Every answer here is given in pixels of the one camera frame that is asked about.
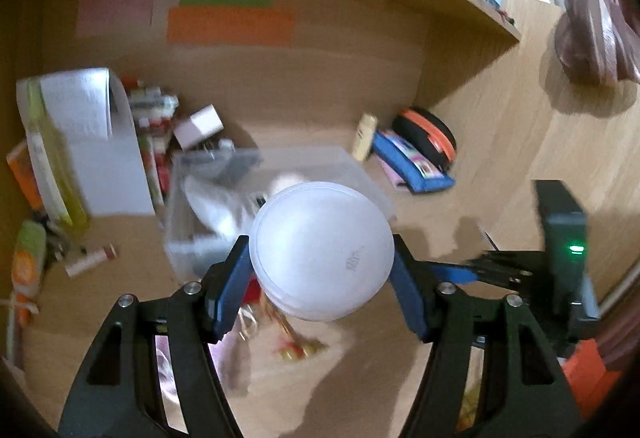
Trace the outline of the orange sleeve forearm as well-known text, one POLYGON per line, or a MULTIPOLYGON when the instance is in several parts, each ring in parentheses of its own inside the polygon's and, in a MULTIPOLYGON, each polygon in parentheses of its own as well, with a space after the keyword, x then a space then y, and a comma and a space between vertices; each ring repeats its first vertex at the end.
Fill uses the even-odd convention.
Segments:
POLYGON ((602 337, 582 340, 574 354, 562 363, 562 370, 584 421, 605 402, 622 378, 626 360, 613 359, 602 337))

